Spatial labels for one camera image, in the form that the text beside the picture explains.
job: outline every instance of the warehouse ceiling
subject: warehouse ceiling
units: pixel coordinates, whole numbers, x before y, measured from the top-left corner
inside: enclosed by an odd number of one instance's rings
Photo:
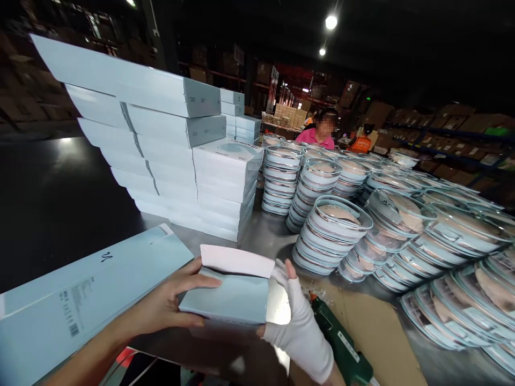
[[[222,39],[270,61],[344,73],[408,95],[408,104],[422,96],[515,110],[510,1],[184,0],[178,8],[174,26],[183,36]],[[338,25],[328,33],[325,19],[335,9]]]

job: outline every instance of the metal shelving rack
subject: metal shelving rack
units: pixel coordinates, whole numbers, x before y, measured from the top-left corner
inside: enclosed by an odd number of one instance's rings
[[[448,154],[445,152],[441,152],[439,150],[431,149],[430,147],[423,147],[419,145],[419,143],[422,141],[422,139],[425,137],[425,135],[428,132],[431,133],[438,133],[441,135],[446,135],[449,137],[461,137],[461,138],[471,138],[471,139],[477,139],[477,140],[488,140],[491,142],[503,142],[506,144],[515,144],[515,136],[509,136],[509,137],[498,137],[498,136],[492,136],[492,135],[486,135],[482,133],[474,133],[474,132],[468,132],[468,131],[457,131],[457,130],[449,130],[449,129],[437,129],[432,127],[423,127],[423,126],[415,126],[415,125],[405,125],[405,124],[398,124],[398,123],[386,123],[387,127],[391,128],[401,128],[401,129],[414,129],[414,130],[420,130],[420,134],[418,135],[417,139],[413,142],[408,142],[402,139],[395,139],[396,141],[400,142],[403,145],[406,145],[411,148],[416,148],[420,151],[425,151],[433,154],[441,154],[451,159],[457,159],[461,162],[467,163],[469,165],[476,166],[483,171],[479,174],[478,177],[472,180],[472,182],[468,186],[474,185],[477,181],[479,181],[481,178],[485,177],[487,174],[493,172],[497,169],[497,167],[504,161],[506,158],[512,156],[515,154],[515,146],[512,150],[504,153],[499,159],[493,164],[493,165],[485,165],[480,163],[479,161],[473,160],[471,158],[467,157],[460,157],[458,155],[454,154]]]

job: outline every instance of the dark hair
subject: dark hair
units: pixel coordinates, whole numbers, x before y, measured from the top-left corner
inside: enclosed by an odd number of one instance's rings
[[[327,107],[323,109],[320,114],[317,114],[315,119],[317,121],[322,121],[323,118],[329,119],[332,123],[334,123],[336,126],[338,126],[338,112],[336,109],[332,107]]]

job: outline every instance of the barcode label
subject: barcode label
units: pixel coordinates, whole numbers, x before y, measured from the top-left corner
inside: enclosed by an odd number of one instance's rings
[[[77,326],[77,323],[74,323],[70,326],[70,334],[73,338],[75,335],[79,333],[79,327]]]

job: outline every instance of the cardboard sheet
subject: cardboard sheet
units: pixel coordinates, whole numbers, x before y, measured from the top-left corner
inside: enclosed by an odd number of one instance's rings
[[[331,311],[374,369],[381,386],[427,386],[393,306],[368,295],[348,292],[321,280],[317,286],[333,300]],[[290,384],[314,385],[293,363]]]

